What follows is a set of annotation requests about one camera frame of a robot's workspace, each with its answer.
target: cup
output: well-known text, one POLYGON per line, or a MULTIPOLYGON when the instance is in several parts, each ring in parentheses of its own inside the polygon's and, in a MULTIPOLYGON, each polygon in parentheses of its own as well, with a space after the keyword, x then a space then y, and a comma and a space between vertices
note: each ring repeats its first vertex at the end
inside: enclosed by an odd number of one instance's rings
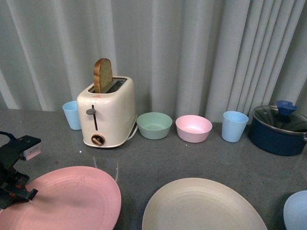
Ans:
POLYGON ((248 116, 237 111, 226 111, 223 114, 222 138, 228 142, 237 142, 248 122, 248 116))
POLYGON ((69 126, 73 130, 80 130, 80 119, 77 107, 77 101, 67 102, 63 105, 63 110, 68 121, 69 126))

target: toaster knob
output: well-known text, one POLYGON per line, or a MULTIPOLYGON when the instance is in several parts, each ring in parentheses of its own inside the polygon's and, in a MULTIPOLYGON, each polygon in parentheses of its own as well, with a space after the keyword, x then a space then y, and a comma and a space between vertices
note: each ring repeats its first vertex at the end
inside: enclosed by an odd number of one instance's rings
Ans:
POLYGON ((94 134, 92 136, 92 142, 95 145, 102 146, 105 142, 105 138, 103 136, 101 136, 100 134, 94 134))
POLYGON ((88 115, 94 115, 96 113, 96 110, 95 109, 88 109, 88 110, 86 110, 86 114, 88 114, 88 115))

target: curtain fold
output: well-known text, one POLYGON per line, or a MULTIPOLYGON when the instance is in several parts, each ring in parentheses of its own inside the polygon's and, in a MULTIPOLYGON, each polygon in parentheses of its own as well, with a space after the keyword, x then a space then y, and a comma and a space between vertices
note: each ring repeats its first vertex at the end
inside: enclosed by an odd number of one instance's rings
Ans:
POLYGON ((99 58, 134 81, 137 113, 307 115, 306 0, 3 0, 0 108, 61 111, 99 58))

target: pot lid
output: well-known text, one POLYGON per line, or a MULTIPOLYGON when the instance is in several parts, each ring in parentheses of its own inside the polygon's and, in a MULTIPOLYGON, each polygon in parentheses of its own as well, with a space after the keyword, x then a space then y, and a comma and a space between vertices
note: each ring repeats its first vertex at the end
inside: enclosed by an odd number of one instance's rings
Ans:
POLYGON ((277 106, 259 106, 254 109, 253 117, 261 123, 287 133, 307 133, 307 117, 299 113, 283 115, 277 106))

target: toast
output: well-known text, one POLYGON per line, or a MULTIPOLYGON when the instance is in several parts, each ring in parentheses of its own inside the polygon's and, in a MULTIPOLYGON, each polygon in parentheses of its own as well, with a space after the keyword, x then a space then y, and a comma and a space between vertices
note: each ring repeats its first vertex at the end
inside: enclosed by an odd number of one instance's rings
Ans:
POLYGON ((111 61, 107 58, 99 59, 94 65, 94 89, 95 93, 101 93, 102 90, 112 82, 111 61))

